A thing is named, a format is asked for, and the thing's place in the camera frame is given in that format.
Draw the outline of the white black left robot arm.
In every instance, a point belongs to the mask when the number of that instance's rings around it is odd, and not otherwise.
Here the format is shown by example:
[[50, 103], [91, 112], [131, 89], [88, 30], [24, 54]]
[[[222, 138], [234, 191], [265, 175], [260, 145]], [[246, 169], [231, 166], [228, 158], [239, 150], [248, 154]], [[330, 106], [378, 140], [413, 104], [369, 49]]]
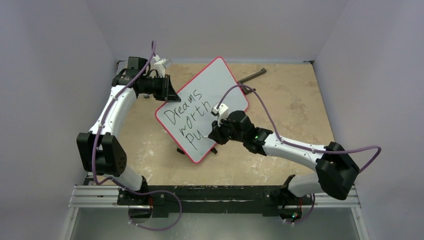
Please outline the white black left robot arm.
[[116, 182], [138, 205], [148, 201], [149, 191], [146, 179], [127, 165], [127, 154], [118, 140], [125, 117], [139, 94], [166, 103], [181, 101], [166, 74], [172, 61], [157, 55], [152, 59], [153, 63], [141, 57], [128, 58], [126, 67], [119, 68], [112, 79], [109, 98], [98, 120], [76, 138], [84, 170]]

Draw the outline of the pink framed whiteboard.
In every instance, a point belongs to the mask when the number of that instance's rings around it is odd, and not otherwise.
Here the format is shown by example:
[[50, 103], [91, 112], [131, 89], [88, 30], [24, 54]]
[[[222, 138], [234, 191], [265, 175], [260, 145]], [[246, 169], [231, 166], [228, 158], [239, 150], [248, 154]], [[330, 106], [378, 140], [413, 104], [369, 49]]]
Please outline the pink framed whiteboard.
[[201, 162], [215, 146], [202, 136], [212, 130], [217, 117], [211, 109], [222, 101], [230, 111], [243, 110], [249, 102], [222, 57], [215, 58], [179, 91], [181, 102], [166, 102], [155, 117], [185, 154], [194, 163]]

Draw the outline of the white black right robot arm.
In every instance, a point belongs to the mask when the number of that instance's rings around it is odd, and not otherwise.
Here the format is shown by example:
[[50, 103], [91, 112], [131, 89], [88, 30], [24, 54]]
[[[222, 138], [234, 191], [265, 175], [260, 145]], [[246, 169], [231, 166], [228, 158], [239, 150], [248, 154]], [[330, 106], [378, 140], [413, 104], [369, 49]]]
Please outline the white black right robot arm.
[[208, 138], [217, 144], [240, 142], [253, 154], [283, 158], [314, 171], [295, 175], [286, 181], [280, 196], [288, 204], [315, 193], [345, 200], [360, 173], [358, 165], [339, 143], [316, 145], [285, 140], [269, 129], [256, 127], [242, 110], [220, 113], [213, 109], [211, 114], [217, 119], [211, 124]]

